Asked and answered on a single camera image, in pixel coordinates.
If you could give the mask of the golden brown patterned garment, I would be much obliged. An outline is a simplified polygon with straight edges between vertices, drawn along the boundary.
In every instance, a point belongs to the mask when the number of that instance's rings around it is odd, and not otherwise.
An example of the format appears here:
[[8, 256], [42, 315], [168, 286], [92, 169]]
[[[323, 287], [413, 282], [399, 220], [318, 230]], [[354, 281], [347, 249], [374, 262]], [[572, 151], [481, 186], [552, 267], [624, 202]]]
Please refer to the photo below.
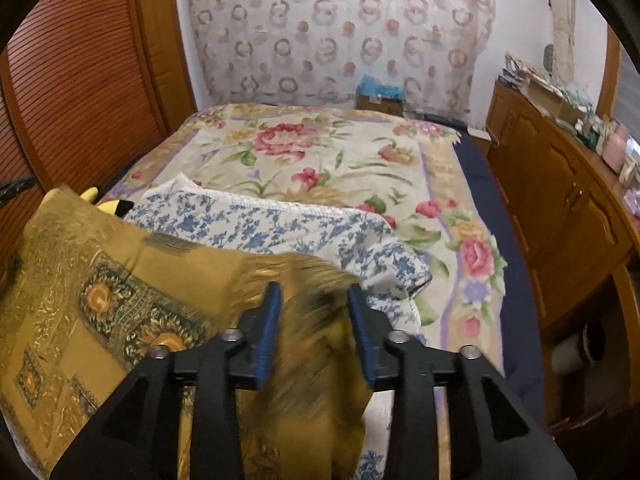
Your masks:
[[1, 411], [48, 478], [73, 438], [154, 344], [205, 344], [282, 287], [265, 387], [238, 397], [250, 478], [349, 479], [370, 390], [347, 312], [355, 278], [320, 258], [253, 255], [155, 234], [68, 188], [27, 222], [1, 280]]

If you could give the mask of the navy blue mattress edge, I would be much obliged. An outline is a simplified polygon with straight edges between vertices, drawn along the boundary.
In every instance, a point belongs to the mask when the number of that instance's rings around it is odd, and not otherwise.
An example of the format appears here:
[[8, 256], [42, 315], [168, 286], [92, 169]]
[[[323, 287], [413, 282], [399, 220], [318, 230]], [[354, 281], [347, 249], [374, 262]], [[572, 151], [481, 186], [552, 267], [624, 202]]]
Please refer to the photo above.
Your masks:
[[488, 160], [468, 130], [454, 147], [480, 218], [497, 239], [500, 255], [506, 259], [506, 296], [500, 312], [504, 376], [533, 419], [544, 426], [544, 367], [537, 308], [528, 269], [516, 238], [506, 204]]

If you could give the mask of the blue floral white cloth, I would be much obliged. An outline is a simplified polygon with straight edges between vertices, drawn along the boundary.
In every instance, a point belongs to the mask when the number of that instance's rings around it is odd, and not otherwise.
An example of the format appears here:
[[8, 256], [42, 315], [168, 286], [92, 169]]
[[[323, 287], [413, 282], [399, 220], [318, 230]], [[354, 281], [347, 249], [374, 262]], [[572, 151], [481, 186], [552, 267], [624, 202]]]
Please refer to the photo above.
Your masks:
[[369, 307], [416, 334], [414, 298], [431, 278], [426, 260], [376, 214], [206, 190], [185, 176], [146, 192], [127, 219], [168, 240], [245, 252], [239, 299], [275, 270], [292, 288], [277, 370], [238, 399], [248, 474], [311, 479], [328, 466], [340, 479], [381, 478], [393, 397], [362, 379], [346, 289], [356, 278]]

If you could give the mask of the yellow plush toy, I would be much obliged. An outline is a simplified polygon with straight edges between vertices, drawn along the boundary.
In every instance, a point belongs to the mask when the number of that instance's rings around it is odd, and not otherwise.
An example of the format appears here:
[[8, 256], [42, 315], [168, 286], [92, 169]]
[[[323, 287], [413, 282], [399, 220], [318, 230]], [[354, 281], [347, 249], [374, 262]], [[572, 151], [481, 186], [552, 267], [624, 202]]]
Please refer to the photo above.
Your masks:
[[134, 208], [134, 202], [131, 200], [108, 200], [107, 202], [98, 203], [99, 189], [95, 186], [85, 190], [80, 194], [80, 197], [86, 202], [96, 205], [100, 211], [121, 219], [125, 218], [128, 212]]

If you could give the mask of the long wooden sideboard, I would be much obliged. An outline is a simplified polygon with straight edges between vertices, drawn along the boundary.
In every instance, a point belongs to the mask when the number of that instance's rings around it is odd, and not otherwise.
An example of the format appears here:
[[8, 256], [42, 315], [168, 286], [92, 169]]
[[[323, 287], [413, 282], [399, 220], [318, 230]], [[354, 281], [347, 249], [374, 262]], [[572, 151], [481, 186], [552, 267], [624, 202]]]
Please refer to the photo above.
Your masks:
[[542, 327], [564, 320], [639, 252], [639, 229], [574, 136], [520, 92], [494, 85], [491, 170], [510, 214]]

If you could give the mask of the pink floral bedspread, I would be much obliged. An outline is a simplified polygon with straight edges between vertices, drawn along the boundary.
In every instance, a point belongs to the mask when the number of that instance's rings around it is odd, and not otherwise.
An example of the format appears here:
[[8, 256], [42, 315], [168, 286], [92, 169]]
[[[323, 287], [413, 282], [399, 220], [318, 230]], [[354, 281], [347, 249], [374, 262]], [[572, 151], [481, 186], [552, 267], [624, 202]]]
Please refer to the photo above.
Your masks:
[[217, 105], [189, 117], [107, 192], [134, 204], [185, 176], [206, 190], [376, 214], [423, 257], [416, 338], [502, 365], [506, 259], [480, 218], [454, 129], [363, 110]]

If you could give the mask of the pink jar on sideboard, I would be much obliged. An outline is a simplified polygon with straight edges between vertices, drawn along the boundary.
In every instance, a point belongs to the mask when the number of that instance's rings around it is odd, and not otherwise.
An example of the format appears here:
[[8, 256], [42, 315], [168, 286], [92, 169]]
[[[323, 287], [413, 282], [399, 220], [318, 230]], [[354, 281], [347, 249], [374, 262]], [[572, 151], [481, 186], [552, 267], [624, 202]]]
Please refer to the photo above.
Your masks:
[[628, 139], [629, 130], [623, 124], [618, 124], [606, 139], [602, 159], [616, 174], [620, 174], [623, 169]]

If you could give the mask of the blue item on box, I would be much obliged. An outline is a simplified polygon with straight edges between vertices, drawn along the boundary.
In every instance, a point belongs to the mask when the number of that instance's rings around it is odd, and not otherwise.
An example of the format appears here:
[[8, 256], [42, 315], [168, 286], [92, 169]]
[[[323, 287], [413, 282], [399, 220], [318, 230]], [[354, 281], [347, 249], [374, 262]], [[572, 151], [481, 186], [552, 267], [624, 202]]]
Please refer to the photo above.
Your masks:
[[404, 90], [380, 84], [370, 75], [364, 75], [357, 87], [356, 107], [400, 117], [404, 112]]

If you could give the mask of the pink circle patterned curtain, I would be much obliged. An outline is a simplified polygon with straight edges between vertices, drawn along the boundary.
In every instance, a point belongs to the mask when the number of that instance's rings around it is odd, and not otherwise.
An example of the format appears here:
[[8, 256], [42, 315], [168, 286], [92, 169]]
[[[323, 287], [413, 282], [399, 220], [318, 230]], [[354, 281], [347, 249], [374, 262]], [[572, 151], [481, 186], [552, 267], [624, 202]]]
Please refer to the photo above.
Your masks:
[[355, 104], [364, 78], [463, 118], [495, 0], [186, 0], [214, 104]]

